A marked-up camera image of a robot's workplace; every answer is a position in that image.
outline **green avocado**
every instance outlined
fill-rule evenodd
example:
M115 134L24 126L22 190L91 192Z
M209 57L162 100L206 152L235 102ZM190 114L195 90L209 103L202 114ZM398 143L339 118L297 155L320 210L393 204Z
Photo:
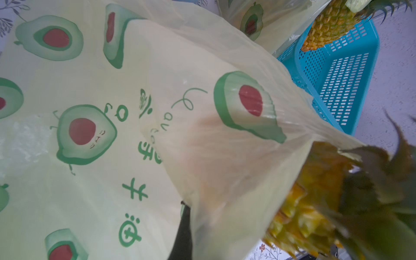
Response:
M2 211L9 203L9 193L5 190L7 187L7 184L0 186L0 211Z
M44 59L62 61L77 57L84 46L84 37L77 25L67 19L44 15L20 24L16 37L25 50Z
M60 229L50 233L45 238L45 247L47 258L69 259L69 260L87 260L88 253L77 240L70 229Z
M0 78L0 119L15 113L23 105L23 92L12 81Z
M103 155L116 137L116 127L96 106L70 107L59 118L57 158L67 164L89 164Z
M103 52L116 69L123 66L124 32L127 24L134 19L144 18L120 5L108 4L106 6Z
M251 40L256 40L263 29L263 8L254 2L241 20L240 31L245 33Z
M217 81L214 103L226 126L281 144L286 140L282 128L277 125L270 95L244 72L230 72Z

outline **blue plastic basket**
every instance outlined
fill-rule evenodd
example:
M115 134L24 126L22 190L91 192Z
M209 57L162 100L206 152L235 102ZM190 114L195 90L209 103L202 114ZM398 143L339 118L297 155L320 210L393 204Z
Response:
M316 51L300 48L309 27L277 59L293 82L314 97L322 119L354 135L379 53L379 37L371 20Z

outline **yellow plastic bag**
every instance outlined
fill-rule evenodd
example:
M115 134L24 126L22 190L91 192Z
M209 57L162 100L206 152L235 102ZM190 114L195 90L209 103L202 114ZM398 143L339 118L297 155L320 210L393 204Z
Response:
M196 5L27 5L0 64L4 259L166 259L184 200L193 258L240 260L313 141L359 145Z

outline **floral pattern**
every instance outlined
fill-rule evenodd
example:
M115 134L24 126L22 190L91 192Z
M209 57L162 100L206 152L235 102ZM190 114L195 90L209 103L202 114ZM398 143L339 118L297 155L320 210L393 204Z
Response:
M22 11L30 10L30 7L24 4L25 1L26 0L4 0L3 5L0 3L0 38L4 38L8 35L13 28L13 19L10 17L11 11L13 12L13 16L18 16L26 22L26 20L20 16Z
M278 247L272 248L261 241L253 248L245 260L287 260L290 256Z

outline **pineapple crown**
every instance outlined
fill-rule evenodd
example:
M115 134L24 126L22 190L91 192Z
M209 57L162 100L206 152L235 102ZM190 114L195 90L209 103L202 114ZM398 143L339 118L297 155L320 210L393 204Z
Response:
M410 0L372 0L363 10L359 11L356 14L356 16L361 17L363 20L365 20L369 17L373 18L374 14L378 10L381 10L384 13L384 22L388 13L386 7L389 6L391 8L390 16L392 16L395 9L395 6L393 4L396 4L398 9L401 2L403 2L406 5L406 10L407 8L410 8L410 10L412 11L412 4L410 3Z
M389 160L375 146L344 151L361 157L359 170L347 173L338 213L318 207L354 260L414 259L416 253L416 147L386 116L399 136L394 156Z

